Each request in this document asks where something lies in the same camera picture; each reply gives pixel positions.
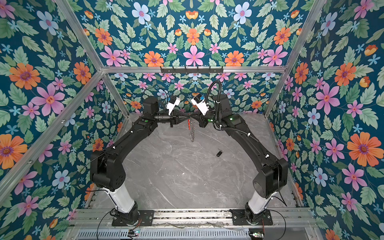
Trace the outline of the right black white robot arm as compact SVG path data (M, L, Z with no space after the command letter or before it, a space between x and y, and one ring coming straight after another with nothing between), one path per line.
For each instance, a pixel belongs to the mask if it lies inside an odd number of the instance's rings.
M226 132L247 153L254 163L258 174L253 180L255 192L245 205L245 218L251 225L262 221L267 205L288 180L288 163L283 158L273 155L252 133L246 121L232 112L229 99L221 95L209 108L206 98L197 94L191 103L198 108L192 114L199 121L200 127L212 123L217 131Z

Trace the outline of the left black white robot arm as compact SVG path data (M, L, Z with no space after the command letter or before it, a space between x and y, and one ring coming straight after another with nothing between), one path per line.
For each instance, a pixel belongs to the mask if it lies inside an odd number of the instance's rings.
M150 97L143 102L143 114L132 127L114 144L105 150L92 153L90 177L96 186L107 193L114 204L111 214L118 220L117 226L135 226L140 222L138 204L130 196L126 186L123 162L127 155L158 127L159 123L176 125L184 120L173 110L180 98L169 97L165 111L159 110L159 101Z

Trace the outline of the red handled key ring organizer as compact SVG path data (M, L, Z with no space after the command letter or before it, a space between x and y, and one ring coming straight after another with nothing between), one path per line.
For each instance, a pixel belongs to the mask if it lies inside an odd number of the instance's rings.
M196 139L196 128L194 120L188 119L188 126L190 130L190 140L191 142L194 142Z

